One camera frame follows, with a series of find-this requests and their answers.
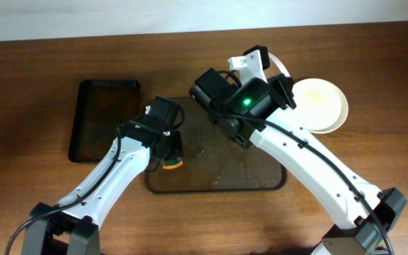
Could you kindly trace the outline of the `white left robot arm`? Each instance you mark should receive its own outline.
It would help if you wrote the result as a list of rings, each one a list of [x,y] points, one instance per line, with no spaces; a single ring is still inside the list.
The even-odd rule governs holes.
[[[183,154],[175,122],[142,117],[117,126],[106,156],[56,205],[38,203],[17,233],[23,254],[100,254],[100,228],[123,191],[152,162]]]

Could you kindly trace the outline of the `pinkish plate with sauce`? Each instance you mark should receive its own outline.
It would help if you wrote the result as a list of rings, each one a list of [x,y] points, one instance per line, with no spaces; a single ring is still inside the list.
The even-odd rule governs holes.
[[[290,73],[285,65],[275,55],[269,53],[268,57],[276,65],[281,74],[283,74],[285,77],[290,77]]]

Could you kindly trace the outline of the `green orange sponge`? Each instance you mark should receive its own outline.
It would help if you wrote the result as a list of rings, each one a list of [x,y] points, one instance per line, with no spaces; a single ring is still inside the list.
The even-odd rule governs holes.
[[[181,167],[183,161],[180,158],[167,159],[162,162],[162,168],[165,170],[173,170]]]

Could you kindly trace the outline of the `cream plate with sauce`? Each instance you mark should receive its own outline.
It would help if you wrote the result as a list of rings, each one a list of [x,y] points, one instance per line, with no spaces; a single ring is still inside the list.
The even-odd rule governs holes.
[[[349,115],[349,102],[342,90],[330,81],[309,78],[293,86],[294,112],[307,130],[325,134],[340,128]]]

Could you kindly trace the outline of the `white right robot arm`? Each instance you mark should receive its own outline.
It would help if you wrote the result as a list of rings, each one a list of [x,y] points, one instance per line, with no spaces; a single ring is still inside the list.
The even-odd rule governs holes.
[[[311,254],[393,254],[387,234],[407,199],[354,173],[304,128],[293,111],[293,84],[279,74],[231,85],[210,69],[189,94],[229,140],[272,156],[322,204],[334,224]]]

